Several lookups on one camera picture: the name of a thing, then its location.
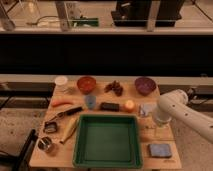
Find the tray rim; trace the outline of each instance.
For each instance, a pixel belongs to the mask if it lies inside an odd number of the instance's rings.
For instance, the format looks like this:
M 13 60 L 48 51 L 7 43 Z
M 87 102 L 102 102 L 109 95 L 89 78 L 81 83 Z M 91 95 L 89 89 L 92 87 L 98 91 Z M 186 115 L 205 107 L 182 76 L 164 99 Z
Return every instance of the tray rim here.
M 104 118 L 104 117 L 108 117 L 108 118 L 131 118 L 134 121 L 135 124 L 135 134 L 136 134 L 136 144 L 137 144 L 137 148 L 139 151 L 139 164 L 138 165 L 129 165 L 129 166 L 94 166 L 93 164 L 91 165 L 91 167 L 88 167 L 88 164 L 84 164 L 84 163 L 76 163 L 76 159 L 77 159 L 77 149 L 79 146 L 78 140 L 80 138 L 80 128 L 81 128 L 81 124 L 83 123 L 82 120 L 85 117 L 100 117 L 100 118 Z M 73 160 L 72 163 L 76 168 L 126 168 L 126 169 L 140 169 L 143 166 L 143 160 L 142 160 L 142 154 L 141 154 L 141 146 L 140 146 L 140 139 L 139 139 L 139 128 L 138 128 L 138 121 L 136 116 L 134 115 L 127 115 L 127 114 L 119 114 L 119 115 L 113 115 L 113 114 L 82 114 L 79 117 L 79 124 L 78 124 L 78 128 L 77 128 L 77 135 L 76 135 L 76 141 L 75 141 L 75 147 L 74 147 L 74 153 L 73 153 Z

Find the white cup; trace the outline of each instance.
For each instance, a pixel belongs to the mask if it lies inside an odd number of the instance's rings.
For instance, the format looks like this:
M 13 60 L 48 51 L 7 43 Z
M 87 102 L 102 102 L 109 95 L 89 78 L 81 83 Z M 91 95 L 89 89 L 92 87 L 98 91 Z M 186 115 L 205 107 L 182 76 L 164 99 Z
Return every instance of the white cup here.
M 58 76 L 55 78 L 55 85 L 59 91 L 67 91 L 68 90 L 68 78 L 66 76 Z

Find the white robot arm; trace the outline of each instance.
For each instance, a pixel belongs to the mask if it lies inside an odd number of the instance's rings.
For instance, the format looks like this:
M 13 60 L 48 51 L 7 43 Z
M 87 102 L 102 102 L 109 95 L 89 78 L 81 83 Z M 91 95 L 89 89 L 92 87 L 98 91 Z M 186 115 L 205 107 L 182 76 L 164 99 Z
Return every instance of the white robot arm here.
M 152 115 L 153 120 L 162 126 L 170 122 L 173 116 L 213 143 L 213 118 L 187 107 L 187 102 L 188 96 L 182 90 L 161 95 Z

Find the green tray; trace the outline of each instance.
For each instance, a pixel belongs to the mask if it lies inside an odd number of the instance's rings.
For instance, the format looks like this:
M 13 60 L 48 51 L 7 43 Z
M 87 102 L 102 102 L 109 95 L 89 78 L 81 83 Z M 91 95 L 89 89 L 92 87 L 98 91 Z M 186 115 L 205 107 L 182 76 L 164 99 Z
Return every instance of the green tray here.
M 135 117 L 80 116 L 73 156 L 75 167 L 140 168 L 140 153 Z

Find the knife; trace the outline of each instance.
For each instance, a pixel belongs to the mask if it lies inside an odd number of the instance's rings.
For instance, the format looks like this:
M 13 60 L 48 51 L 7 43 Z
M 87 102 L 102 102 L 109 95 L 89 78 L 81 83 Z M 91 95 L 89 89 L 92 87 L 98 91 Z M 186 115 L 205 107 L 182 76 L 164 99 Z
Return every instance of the knife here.
M 60 119 L 60 118 L 62 118 L 64 116 L 66 116 L 66 115 L 70 116 L 70 115 L 72 115 L 74 113 L 77 113 L 77 112 L 80 112 L 82 110 L 83 110 L 82 107 L 75 107 L 75 108 L 72 108 L 72 109 L 69 109 L 69 110 L 66 110 L 66 111 L 63 111 L 63 112 L 59 112 L 58 114 L 56 114 L 56 116 L 54 116 L 52 119 L 50 119 L 47 122 L 52 122 L 53 120 Z

